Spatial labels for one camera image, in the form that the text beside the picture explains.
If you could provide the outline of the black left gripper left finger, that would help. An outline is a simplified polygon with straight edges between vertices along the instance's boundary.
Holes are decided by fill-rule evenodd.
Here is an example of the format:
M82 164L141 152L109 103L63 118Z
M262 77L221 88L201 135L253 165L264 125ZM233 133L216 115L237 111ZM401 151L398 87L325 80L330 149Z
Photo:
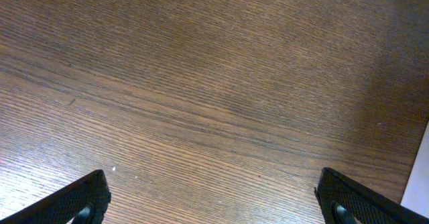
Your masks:
M105 173L95 170L1 222L101 224L110 202Z

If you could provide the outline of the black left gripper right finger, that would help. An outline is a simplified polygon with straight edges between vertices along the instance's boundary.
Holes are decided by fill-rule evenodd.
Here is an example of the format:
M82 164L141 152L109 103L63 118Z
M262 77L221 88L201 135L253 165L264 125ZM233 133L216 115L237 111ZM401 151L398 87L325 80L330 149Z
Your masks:
M428 224L419 215L332 168L323 168L314 193L326 223Z

